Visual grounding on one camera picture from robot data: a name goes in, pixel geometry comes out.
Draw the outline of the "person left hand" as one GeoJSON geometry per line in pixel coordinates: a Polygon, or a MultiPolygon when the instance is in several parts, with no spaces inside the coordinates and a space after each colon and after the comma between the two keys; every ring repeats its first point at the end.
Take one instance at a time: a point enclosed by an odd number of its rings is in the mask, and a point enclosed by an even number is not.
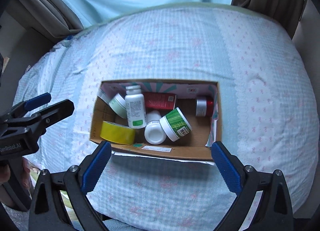
{"type": "Polygon", "coordinates": [[[12,199],[17,209],[28,211],[31,205],[31,196],[29,189],[26,189],[22,182],[22,157],[11,160],[2,160],[1,167],[3,166],[8,166],[10,169],[10,178],[8,182],[4,184],[4,190],[8,193],[8,196],[12,199]]]}

